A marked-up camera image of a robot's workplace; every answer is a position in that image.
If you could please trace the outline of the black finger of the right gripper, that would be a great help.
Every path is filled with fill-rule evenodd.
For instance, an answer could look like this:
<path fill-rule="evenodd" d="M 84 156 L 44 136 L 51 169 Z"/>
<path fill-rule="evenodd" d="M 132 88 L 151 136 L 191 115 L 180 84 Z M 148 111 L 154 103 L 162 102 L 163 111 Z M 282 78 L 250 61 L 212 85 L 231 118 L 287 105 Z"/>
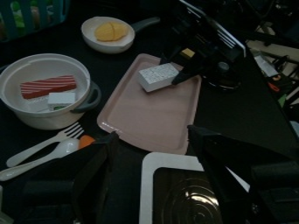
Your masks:
<path fill-rule="evenodd" d="M 160 64 L 167 64 L 172 61 L 174 55 L 171 53 L 163 53 L 160 58 Z"/>
<path fill-rule="evenodd" d="M 187 81 L 191 77 L 196 76 L 203 69 L 202 60 L 198 58 L 191 58 L 182 71 L 178 73 L 172 80 L 172 84 L 178 85 Z"/>

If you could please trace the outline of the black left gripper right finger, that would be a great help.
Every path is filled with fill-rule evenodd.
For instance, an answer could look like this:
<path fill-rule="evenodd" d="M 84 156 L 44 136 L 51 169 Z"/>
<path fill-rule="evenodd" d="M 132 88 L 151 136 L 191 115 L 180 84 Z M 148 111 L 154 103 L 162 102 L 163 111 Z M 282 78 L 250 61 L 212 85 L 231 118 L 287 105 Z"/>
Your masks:
<path fill-rule="evenodd" d="M 219 202 L 223 224 L 251 224 L 248 220 L 248 192 L 230 173 L 226 165 L 208 153 L 208 138 L 218 137 L 219 134 L 194 125 L 188 125 L 187 130 L 190 145 L 203 166 Z"/>

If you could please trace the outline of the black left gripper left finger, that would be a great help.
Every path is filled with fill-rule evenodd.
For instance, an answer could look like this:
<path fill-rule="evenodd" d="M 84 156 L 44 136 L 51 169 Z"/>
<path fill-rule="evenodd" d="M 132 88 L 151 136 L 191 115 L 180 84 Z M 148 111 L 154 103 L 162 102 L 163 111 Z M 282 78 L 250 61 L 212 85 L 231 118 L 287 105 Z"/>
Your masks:
<path fill-rule="evenodd" d="M 83 166 L 72 185 L 72 205 L 79 224 L 100 223 L 118 147 L 116 132 L 99 138 L 84 136 L 79 141 L 76 156 Z"/>

